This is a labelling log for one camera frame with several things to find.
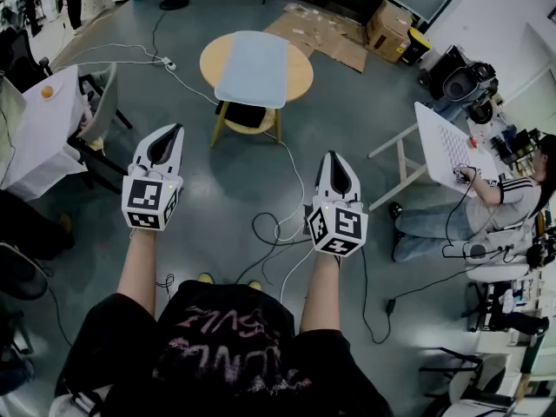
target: white table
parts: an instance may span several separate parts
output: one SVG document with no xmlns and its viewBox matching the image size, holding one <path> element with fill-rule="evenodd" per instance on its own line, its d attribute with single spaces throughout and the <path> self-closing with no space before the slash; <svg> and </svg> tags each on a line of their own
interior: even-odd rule
<svg viewBox="0 0 556 417">
<path fill-rule="evenodd" d="M 384 143 L 368 155 L 368 158 L 370 159 L 377 156 L 381 151 L 384 151 L 385 149 L 396 144 L 398 148 L 398 162 L 400 164 L 400 183 L 387 192 L 378 201 L 373 202 L 368 208 L 369 211 L 373 211 L 381 204 L 400 193 L 405 187 L 417 180 L 417 178 L 423 175 L 426 171 L 428 171 L 428 175 L 435 182 L 449 187 L 450 189 L 459 191 L 462 194 L 467 191 L 467 185 L 458 184 L 454 180 L 453 169 L 449 164 L 447 153 L 444 150 L 444 146 L 440 138 L 439 125 L 442 125 L 444 128 L 452 131 L 455 135 L 460 136 L 464 140 L 468 140 L 468 136 L 422 103 L 415 103 L 415 115 L 417 117 L 417 123 L 413 124 L 405 131 L 402 131 L 396 137 Z M 423 145 L 425 160 L 427 161 L 426 164 L 419 164 L 405 157 L 403 139 L 417 129 L 419 130 L 420 140 Z M 498 172 L 496 170 L 496 166 L 494 165 L 492 155 L 482 146 L 478 149 L 470 148 L 468 151 L 471 165 L 481 169 L 482 178 L 498 181 Z M 408 175 L 407 168 L 413 169 L 414 172 L 411 175 Z M 476 196 L 473 189 L 470 189 L 467 192 L 467 195 Z"/>
<path fill-rule="evenodd" d="M 45 85 L 54 91 L 59 89 L 48 101 L 41 96 Z M 12 138 L 16 153 L 0 189 L 29 201 L 43 195 L 66 175 L 86 171 L 78 162 L 79 152 L 67 143 L 84 112 L 77 66 L 46 78 L 25 91 L 23 97 L 27 107 Z"/>
</svg>

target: metal stand base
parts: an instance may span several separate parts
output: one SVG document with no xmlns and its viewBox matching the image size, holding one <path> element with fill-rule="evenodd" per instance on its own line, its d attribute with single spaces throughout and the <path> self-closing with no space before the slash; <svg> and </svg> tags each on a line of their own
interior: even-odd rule
<svg viewBox="0 0 556 417">
<path fill-rule="evenodd" d="M 180 10 L 189 4 L 189 0 L 164 0 L 160 2 L 161 10 Z"/>
</svg>

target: gray chair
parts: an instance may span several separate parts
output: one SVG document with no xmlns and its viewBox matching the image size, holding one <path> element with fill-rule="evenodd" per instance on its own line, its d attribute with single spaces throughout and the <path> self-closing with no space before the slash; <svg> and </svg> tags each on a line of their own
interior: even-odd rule
<svg viewBox="0 0 556 417">
<path fill-rule="evenodd" d="M 112 63 L 104 71 L 88 74 L 79 77 L 79 88 L 81 93 L 84 94 L 83 83 L 87 82 L 91 88 L 100 96 L 100 102 L 93 115 L 93 120 L 81 130 L 78 130 L 72 137 L 68 139 L 69 145 L 81 150 L 87 155 L 94 157 L 97 161 L 102 162 L 110 167 L 120 175 L 127 175 L 128 172 L 122 169 L 119 165 L 112 162 L 107 158 L 102 151 L 93 150 L 89 144 L 101 137 L 104 139 L 109 132 L 110 124 L 115 116 L 117 116 L 122 123 L 128 127 L 133 128 L 131 123 L 123 116 L 118 109 L 118 84 L 117 84 L 117 65 Z M 87 173 L 81 173 L 84 181 L 92 188 L 93 179 L 118 195 L 121 193 L 120 189 L 114 187 L 110 182 L 96 173 L 93 169 L 89 169 Z"/>
</svg>

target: yellow shoe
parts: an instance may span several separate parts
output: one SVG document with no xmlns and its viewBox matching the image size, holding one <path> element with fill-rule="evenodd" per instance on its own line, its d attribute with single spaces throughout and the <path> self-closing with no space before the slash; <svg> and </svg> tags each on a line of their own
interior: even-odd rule
<svg viewBox="0 0 556 417">
<path fill-rule="evenodd" d="M 254 290 L 262 290 L 262 286 L 258 281 L 252 281 L 249 283 L 249 287 L 253 288 Z"/>
<path fill-rule="evenodd" d="M 208 284 L 215 283 L 215 281 L 212 279 L 212 276 L 210 276 L 209 274 L 200 274 L 197 280 L 200 282 L 207 282 Z"/>
</svg>

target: white tablecloth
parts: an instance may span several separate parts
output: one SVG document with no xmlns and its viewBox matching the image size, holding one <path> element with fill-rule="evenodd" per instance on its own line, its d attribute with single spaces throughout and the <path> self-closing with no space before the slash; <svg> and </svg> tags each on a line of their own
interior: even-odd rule
<svg viewBox="0 0 556 417">
<path fill-rule="evenodd" d="M 57 91 L 48 101 L 41 96 L 45 85 Z M 29 201 L 42 196 L 66 175 L 86 171 L 77 161 L 79 152 L 67 143 L 85 110 L 77 66 L 41 81 L 23 97 L 27 107 L 13 138 L 16 153 L 2 189 Z"/>
</svg>

